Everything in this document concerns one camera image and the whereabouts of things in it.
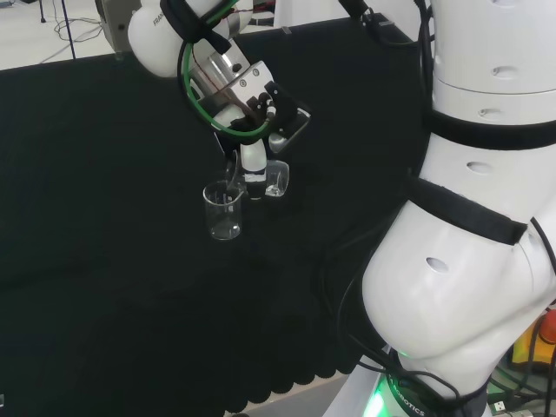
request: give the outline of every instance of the robot end effector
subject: robot end effector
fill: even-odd
[[[263,140],[278,154],[310,114],[263,62],[251,65],[231,40],[247,26],[252,9],[252,0],[143,0],[129,23],[129,43],[153,74],[183,78],[186,101],[225,150]]]

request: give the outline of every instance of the small glass beaker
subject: small glass beaker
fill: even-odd
[[[268,161],[267,192],[270,197],[282,197],[289,184],[289,165],[282,161]]]
[[[210,235],[219,241],[230,241],[242,231],[243,190],[226,181],[209,184],[202,196]]]

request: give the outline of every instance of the green light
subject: green light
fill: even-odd
[[[384,400],[382,399],[381,393],[376,392],[368,401],[363,417],[378,417],[382,408],[384,408]]]

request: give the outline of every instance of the black tablecloth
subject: black tablecloth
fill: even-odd
[[[203,220],[222,159],[175,80],[132,56],[0,73],[0,415],[222,416],[353,369],[314,267],[421,159],[418,57],[348,20],[292,32],[239,41],[314,118],[287,197],[228,243]],[[370,244],[336,261],[336,295]]]

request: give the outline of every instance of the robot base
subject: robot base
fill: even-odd
[[[380,367],[367,357],[361,358],[361,361],[372,367]],[[390,388],[384,374],[358,366],[323,417],[427,417],[427,411],[412,407],[412,404],[405,400],[406,407],[413,409],[411,414],[407,413],[394,397],[395,394],[405,400],[405,397],[400,397],[399,392]],[[485,408],[481,417],[492,417],[489,407]]]

